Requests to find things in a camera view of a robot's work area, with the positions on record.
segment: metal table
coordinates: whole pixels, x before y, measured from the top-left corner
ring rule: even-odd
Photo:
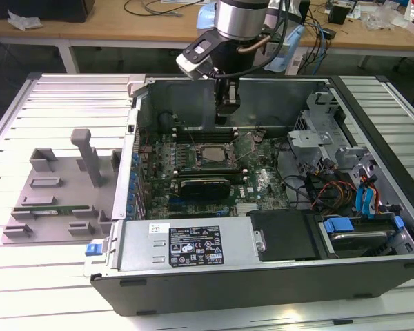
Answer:
[[[374,77],[342,78],[414,176],[414,109]],[[30,171],[34,147],[77,156],[69,136],[79,127],[90,128],[91,144],[100,155],[122,146],[130,108],[127,80],[125,74],[45,74],[24,83],[0,122],[0,236]],[[137,76],[139,85],[143,80]],[[362,143],[355,127],[347,126]],[[0,330],[76,330],[83,325],[141,331],[414,330],[414,279],[376,299],[120,317],[83,276],[84,248],[84,243],[0,243]]]

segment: blue latch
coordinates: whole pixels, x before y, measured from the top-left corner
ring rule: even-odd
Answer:
[[[363,215],[368,216],[369,219],[374,217],[370,212],[370,204],[373,199],[373,190],[363,185],[359,186],[356,194],[356,210],[362,212]]]
[[[327,233],[354,231],[353,224],[348,217],[332,217],[324,222]]]
[[[403,229],[405,227],[405,223],[403,222],[403,219],[400,216],[395,216],[394,222],[399,229]]]
[[[95,257],[97,255],[103,255],[103,244],[102,243],[88,243],[86,245],[86,251],[84,254],[87,257]]]

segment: power supply label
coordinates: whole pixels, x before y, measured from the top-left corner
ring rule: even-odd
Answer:
[[[172,267],[224,264],[219,226],[170,228],[168,236]]]

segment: desk leg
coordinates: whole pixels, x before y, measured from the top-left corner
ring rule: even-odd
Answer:
[[[293,56],[291,57],[290,63],[285,69],[285,74],[289,76],[295,76],[297,74],[301,66],[302,59],[304,58],[304,55],[306,54],[307,50],[307,47],[296,48]]]
[[[63,60],[66,72],[68,74],[78,74],[80,70],[78,69],[77,59],[75,58],[72,46],[69,46],[67,44],[60,44],[57,47],[58,51],[60,51],[61,59]]]
[[[366,62],[368,62],[368,60],[370,59],[370,55],[364,55],[361,59],[360,59],[360,61],[359,61],[359,63],[357,64],[357,66],[359,67],[359,68],[361,68],[361,69],[363,69],[363,68],[365,68],[365,66],[366,66]]]

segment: side panel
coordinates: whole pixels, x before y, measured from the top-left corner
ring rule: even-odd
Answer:
[[[132,316],[378,297],[414,278],[414,260],[122,280],[98,276],[91,284],[117,314]]]

